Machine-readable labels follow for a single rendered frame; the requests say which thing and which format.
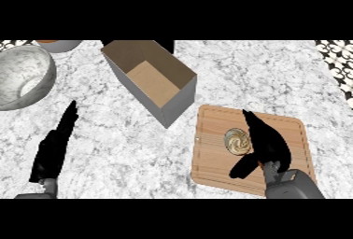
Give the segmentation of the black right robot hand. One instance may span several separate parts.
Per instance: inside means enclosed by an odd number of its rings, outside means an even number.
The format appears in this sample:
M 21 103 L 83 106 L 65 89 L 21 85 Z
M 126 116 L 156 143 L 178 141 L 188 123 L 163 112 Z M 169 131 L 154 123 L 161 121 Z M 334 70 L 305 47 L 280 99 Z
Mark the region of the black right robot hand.
M 288 170 L 291 151 L 281 133 L 272 128 L 252 111 L 243 111 L 249 125 L 249 133 L 254 152 L 246 154 L 235 164 L 229 176 L 244 179 L 268 162 L 280 162 L 278 172 Z

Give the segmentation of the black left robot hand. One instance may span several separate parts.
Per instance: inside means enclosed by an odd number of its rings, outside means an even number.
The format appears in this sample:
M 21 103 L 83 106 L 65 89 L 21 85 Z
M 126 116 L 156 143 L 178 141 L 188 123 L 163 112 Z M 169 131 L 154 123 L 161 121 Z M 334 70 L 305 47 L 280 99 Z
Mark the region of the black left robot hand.
M 39 144 L 31 167 L 31 183 L 39 183 L 42 179 L 48 178 L 58 179 L 77 119 L 77 107 L 76 101 L 73 101 L 64 112 L 57 128 L 51 130 L 46 138 Z

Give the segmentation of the cream swirl cupcake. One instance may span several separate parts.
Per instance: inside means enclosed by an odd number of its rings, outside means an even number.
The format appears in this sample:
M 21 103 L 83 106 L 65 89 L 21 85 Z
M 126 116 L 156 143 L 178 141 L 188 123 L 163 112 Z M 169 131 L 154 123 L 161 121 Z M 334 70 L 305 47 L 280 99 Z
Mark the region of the cream swirl cupcake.
M 249 133 L 240 129 L 231 129 L 223 137 L 225 146 L 234 155 L 246 155 L 252 149 L 252 139 Z

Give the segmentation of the wooden cutting board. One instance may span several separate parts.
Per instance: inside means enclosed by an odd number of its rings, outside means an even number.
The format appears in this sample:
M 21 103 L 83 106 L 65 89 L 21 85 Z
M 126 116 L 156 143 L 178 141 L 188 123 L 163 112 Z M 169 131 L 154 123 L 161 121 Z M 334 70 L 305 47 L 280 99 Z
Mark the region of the wooden cutting board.
M 309 141 L 302 121 L 296 118 L 256 112 L 257 117 L 271 125 L 287 142 L 293 161 L 290 168 L 300 169 L 317 180 Z M 240 109 L 203 105 L 198 108 L 195 134 L 192 179 L 198 184 L 222 189 L 265 195 L 265 177 L 260 168 L 244 179 L 229 177 L 241 156 L 234 155 L 225 146 L 225 135 L 232 128 L 249 132 L 246 117 Z

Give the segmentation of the open cardboard box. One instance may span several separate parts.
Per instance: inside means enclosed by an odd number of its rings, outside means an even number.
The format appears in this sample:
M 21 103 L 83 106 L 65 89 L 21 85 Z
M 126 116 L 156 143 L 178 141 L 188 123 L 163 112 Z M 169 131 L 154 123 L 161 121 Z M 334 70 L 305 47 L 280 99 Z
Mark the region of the open cardboard box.
M 114 40 L 101 51 L 117 79 L 169 128 L 195 102 L 198 74 L 154 40 Z

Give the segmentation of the large marbled grey bowl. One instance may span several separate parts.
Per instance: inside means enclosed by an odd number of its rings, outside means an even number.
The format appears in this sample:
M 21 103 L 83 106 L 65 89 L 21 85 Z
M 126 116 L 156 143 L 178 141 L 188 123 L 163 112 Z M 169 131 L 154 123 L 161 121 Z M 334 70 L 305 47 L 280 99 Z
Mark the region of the large marbled grey bowl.
M 0 53 L 0 111 L 36 104 L 49 94 L 57 66 L 48 51 L 33 45 Z

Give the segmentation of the small grey bowl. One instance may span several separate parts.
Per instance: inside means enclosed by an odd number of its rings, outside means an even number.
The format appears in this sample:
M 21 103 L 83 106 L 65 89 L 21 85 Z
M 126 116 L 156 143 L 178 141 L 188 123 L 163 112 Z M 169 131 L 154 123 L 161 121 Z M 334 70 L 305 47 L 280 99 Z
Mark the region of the small grey bowl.
M 73 50 L 82 43 L 80 40 L 37 40 L 39 45 L 51 53 L 62 53 Z

